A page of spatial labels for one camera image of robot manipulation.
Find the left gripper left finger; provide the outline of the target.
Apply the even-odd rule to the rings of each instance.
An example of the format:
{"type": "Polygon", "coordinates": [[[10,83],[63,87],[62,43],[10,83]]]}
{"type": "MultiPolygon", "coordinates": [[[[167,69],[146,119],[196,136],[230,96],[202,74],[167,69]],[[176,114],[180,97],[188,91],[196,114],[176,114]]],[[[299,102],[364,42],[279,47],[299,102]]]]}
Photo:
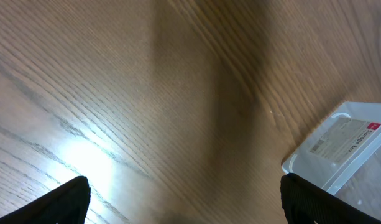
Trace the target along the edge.
{"type": "Polygon", "coordinates": [[[0,218],[0,224],[84,224],[91,189],[78,176],[33,202],[0,218]]]}

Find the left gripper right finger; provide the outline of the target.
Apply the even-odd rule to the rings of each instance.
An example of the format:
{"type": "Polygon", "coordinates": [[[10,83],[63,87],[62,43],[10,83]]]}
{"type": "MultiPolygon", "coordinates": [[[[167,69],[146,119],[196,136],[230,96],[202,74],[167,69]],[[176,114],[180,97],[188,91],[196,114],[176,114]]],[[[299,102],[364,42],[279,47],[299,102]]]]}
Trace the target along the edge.
{"type": "Polygon", "coordinates": [[[281,177],[280,193],[288,224],[381,224],[294,173],[281,177]]]}

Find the clear plastic storage container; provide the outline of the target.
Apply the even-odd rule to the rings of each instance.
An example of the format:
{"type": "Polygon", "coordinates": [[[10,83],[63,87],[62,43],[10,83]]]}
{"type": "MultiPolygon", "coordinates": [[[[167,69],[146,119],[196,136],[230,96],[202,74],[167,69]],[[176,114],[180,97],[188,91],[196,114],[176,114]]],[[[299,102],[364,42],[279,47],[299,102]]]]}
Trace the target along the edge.
{"type": "Polygon", "coordinates": [[[381,103],[341,104],[282,169],[381,221],[381,103]]]}

